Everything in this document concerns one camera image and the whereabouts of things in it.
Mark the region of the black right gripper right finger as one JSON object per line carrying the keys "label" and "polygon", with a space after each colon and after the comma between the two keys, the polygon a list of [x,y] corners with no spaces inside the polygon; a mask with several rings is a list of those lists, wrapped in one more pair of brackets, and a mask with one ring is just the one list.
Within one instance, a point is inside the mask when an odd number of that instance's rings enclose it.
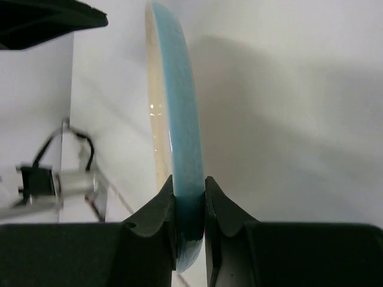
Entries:
{"label": "black right gripper right finger", "polygon": [[209,286],[381,286],[382,230],[369,224],[261,222],[205,181]]}

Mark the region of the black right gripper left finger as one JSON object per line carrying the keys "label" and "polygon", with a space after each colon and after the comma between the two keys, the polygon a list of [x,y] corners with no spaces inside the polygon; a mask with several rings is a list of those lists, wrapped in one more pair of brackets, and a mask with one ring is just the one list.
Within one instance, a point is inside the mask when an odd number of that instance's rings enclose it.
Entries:
{"label": "black right gripper left finger", "polygon": [[170,286],[172,179],[122,222],[1,226],[2,286]]}

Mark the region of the blue and cream plate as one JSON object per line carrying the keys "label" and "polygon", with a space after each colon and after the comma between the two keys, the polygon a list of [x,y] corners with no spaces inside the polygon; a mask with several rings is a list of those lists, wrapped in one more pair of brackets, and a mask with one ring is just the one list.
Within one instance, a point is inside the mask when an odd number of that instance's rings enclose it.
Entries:
{"label": "blue and cream plate", "polygon": [[176,270],[183,273],[199,256],[204,232],[205,174],[196,89],[176,15],[158,2],[147,3],[145,37],[157,186],[172,177]]}

